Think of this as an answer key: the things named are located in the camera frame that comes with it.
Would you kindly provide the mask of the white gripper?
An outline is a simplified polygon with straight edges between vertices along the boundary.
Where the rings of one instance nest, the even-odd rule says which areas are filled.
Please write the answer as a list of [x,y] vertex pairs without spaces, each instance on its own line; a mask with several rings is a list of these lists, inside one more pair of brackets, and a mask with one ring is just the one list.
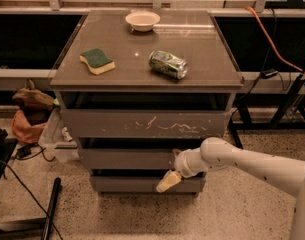
[[207,172],[209,169],[209,164],[203,159],[199,148],[184,151],[173,149],[172,153],[175,156],[174,168],[176,171],[169,170],[164,175],[163,179],[156,186],[156,191],[159,193],[163,193],[180,183],[181,176],[190,178],[198,173]]

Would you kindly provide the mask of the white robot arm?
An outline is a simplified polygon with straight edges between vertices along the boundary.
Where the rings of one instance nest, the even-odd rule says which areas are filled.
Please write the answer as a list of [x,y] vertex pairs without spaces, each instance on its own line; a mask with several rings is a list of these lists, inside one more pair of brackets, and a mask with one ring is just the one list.
[[305,161],[240,149],[216,137],[175,155],[174,169],[156,186],[163,193],[216,165],[242,170],[296,198],[289,240],[305,240]]

